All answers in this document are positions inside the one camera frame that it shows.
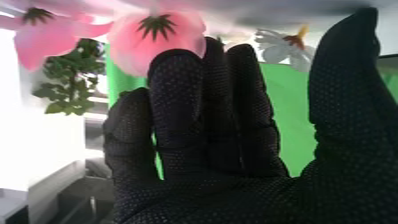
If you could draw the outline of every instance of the green panel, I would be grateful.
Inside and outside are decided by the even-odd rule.
[[[282,157],[292,176],[299,176],[313,160],[317,146],[315,129],[310,123],[308,74],[285,65],[262,64],[269,95],[282,132]]]
[[[139,87],[146,86],[146,78],[138,78],[127,75],[116,66],[111,56],[109,56],[109,46],[107,46],[107,81],[109,81],[109,105],[113,106],[120,93],[136,90]]]

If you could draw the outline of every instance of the textured glove fabric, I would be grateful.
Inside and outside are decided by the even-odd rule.
[[[186,50],[157,57],[150,89],[123,95],[104,125],[116,223],[398,223],[398,106],[376,67],[376,26],[370,8],[321,42],[310,75],[317,158],[297,178],[280,158],[251,46],[225,54],[209,39],[205,59]]]

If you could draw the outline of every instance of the green leaf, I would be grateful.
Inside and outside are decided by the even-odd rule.
[[[42,86],[42,89],[35,91],[35,96],[40,98],[49,98],[52,101],[58,99],[58,93],[47,85]]]
[[[81,91],[79,96],[83,99],[88,99],[90,97],[93,97],[95,93],[91,93],[90,91]]]
[[[75,108],[74,108],[74,106],[67,107],[67,109],[65,109],[65,113],[67,113],[67,115],[70,115],[74,112],[75,112]]]
[[[79,116],[83,116],[86,112],[88,112],[86,108],[75,108],[74,113],[75,113]]]
[[[52,103],[47,107],[47,114],[58,114],[61,113],[65,110],[63,106],[59,105],[59,103]]]
[[[86,84],[86,80],[84,79],[77,82],[75,87],[77,87],[79,91],[86,91],[88,90],[88,84]]]

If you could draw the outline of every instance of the gloved hand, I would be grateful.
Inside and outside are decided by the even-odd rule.
[[[370,8],[322,39],[310,75],[317,159],[299,178],[280,158],[251,46],[225,55],[209,39],[203,60],[184,50],[157,57],[150,90],[123,95],[104,126],[116,223],[398,223],[398,106],[376,67],[376,26]]]

